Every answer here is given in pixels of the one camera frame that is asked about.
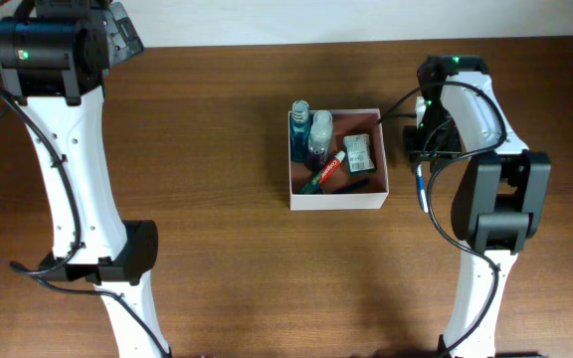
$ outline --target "wooden tabletop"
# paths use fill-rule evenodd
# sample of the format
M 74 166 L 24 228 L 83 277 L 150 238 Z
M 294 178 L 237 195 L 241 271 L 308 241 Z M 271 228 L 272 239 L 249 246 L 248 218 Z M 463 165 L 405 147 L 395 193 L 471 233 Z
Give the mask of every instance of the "wooden tabletop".
M 381 210 L 291 212 L 286 112 L 296 99 L 386 110 L 417 85 L 426 56 L 443 53 L 481 54 L 518 136 L 552 160 L 539 231 L 507 283 L 497 350 L 573 357 L 573 38 L 149 49 L 112 69 L 103 114 L 112 191 L 123 219 L 158 225 L 153 290 L 175 355 L 436 348 L 460 254 L 418 207 L 401 148 L 409 121 L 384 126 Z M 445 223 L 463 168 L 436 188 Z M 33 146 L 9 114 L 0 122 L 0 357 L 117 356 L 99 299 L 46 291 L 7 268 L 37 263 L 51 228 Z

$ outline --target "brown wood surface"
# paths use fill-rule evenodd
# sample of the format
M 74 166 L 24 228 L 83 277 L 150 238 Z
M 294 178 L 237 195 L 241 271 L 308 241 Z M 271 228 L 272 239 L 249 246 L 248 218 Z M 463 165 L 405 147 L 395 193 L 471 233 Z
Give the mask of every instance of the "brown wood surface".
M 435 348 L 460 254 L 418 207 L 400 146 L 408 121 L 385 125 L 381 210 L 313 213 L 287 208 L 285 123 L 300 98 L 385 110 L 432 53 L 483 55 L 513 128 L 553 163 L 540 229 L 503 297 L 497 349 L 573 357 L 573 38 L 151 49 L 113 69 L 103 115 L 112 190 L 123 219 L 158 225 L 153 290 L 176 355 Z M 446 223 L 462 169 L 435 194 Z M 0 122 L 0 357 L 116 356 L 99 299 L 46 291 L 7 268 L 37 263 L 51 230 L 33 146 L 10 114 Z

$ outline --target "transparent cap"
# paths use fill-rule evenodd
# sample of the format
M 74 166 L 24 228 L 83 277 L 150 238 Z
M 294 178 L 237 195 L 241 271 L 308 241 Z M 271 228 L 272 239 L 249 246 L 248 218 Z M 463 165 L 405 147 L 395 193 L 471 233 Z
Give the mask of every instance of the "transparent cap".
M 296 100 L 291 112 L 293 120 L 298 123 L 308 120 L 308 103 L 305 100 Z
M 327 110 L 319 110 L 313 117 L 310 136 L 315 140 L 328 140 L 333 135 L 333 116 Z

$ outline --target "blue and white pen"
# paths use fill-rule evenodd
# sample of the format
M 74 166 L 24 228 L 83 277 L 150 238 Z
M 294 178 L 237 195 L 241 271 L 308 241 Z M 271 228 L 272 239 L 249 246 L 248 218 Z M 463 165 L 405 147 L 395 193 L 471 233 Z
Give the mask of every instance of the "blue and white pen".
M 422 175 L 422 164 L 417 166 L 417 190 L 419 191 L 419 201 L 424 213 L 428 213 L 428 202 L 426 201 L 426 189 L 424 188 L 424 176 Z

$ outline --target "white box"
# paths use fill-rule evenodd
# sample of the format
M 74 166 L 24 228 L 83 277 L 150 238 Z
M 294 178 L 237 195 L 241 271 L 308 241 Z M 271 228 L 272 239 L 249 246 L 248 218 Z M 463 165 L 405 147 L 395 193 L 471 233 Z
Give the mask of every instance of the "white box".
M 344 150 L 343 138 L 352 134 L 370 134 L 370 155 L 375 163 L 376 171 L 370 174 L 350 175 L 347 159 L 322 184 L 325 192 L 334 190 L 363 178 L 369 178 L 368 185 L 357 189 L 354 194 L 297 194 L 314 174 L 306 169 L 304 164 L 294 163 L 290 160 L 290 146 L 288 147 L 288 186 L 291 210 L 349 210 L 349 209 L 379 209 L 388 197 L 388 170 L 386 166 L 386 152 L 384 151 L 384 135 L 379 119 L 379 109 L 339 109 L 330 110 L 333 115 L 333 138 L 330 144 L 331 154 Z M 315 111 L 310 112 L 311 120 Z

